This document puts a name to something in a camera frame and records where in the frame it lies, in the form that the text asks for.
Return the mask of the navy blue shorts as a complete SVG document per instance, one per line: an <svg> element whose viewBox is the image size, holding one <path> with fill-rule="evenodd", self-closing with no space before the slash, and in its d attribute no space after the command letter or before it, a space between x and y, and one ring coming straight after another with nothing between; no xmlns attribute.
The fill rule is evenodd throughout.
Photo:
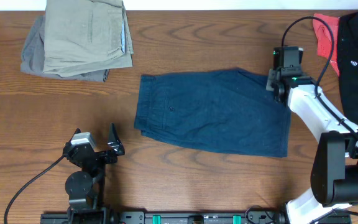
<svg viewBox="0 0 358 224"><path fill-rule="evenodd" d="M285 157L291 112L266 84L240 68L142 75L134 127L185 148Z"/></svg>

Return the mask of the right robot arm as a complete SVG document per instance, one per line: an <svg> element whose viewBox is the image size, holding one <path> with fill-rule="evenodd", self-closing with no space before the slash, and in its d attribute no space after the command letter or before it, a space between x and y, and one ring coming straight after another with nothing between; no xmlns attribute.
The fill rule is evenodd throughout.
<svg viewBox="0 0 358 224"><path fill-rule="evenodd" d="M306 124L318 142L311 187L285 204L275 223L349 223L358 204L358 125L299 68L271 69L266 89Z"/></svg>

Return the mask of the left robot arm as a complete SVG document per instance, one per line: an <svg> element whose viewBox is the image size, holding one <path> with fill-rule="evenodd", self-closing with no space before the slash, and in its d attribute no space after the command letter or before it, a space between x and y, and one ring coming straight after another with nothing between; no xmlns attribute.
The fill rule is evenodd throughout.
<svg viewBox="0 0 358 224"><path fill-rule="evenodd" d="M125 154L115 125L109 127L109 149L96 152L96 143L89 132L76 129L63 148L63 156L81 170L65 182L69 196L68 223L119 223L117 213L104 204L106 166L115 164Z"/></svg>

